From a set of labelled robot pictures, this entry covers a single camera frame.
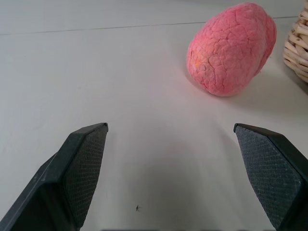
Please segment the pink toy peach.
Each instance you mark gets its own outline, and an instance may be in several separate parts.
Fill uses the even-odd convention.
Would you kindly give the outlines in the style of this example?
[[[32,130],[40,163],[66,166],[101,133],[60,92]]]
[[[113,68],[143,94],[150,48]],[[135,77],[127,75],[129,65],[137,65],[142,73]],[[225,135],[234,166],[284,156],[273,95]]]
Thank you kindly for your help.
[[[213,95],[236,95],[263,68],[276,38],[276,24],[261,6],[253,2],[232,6],[194,35],[186,55],[188,72]]]

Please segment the woven wicker basket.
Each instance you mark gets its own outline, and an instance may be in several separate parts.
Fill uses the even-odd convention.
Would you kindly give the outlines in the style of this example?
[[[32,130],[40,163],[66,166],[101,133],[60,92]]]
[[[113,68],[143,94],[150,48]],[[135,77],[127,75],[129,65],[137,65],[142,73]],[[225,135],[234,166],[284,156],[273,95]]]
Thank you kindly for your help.
[[[308,83],[308,0],[284,43],[283,62]]]

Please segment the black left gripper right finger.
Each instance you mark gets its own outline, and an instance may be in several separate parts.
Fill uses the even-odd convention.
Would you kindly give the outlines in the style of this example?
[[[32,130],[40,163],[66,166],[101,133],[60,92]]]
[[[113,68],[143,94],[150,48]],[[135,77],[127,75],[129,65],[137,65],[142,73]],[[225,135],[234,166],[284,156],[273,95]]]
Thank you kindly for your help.
[[[282,134],[236,123],[249,182],[276,231],[308,231],[308,159]]]

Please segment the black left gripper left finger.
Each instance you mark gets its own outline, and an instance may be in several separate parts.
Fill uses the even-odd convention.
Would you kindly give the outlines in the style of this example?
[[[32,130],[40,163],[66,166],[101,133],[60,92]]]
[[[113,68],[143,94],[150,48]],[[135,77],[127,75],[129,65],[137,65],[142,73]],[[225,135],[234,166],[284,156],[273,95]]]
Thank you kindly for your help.
[[[0,231],[80,231],[97,187],[107,123],[72,132],[34,174]]]

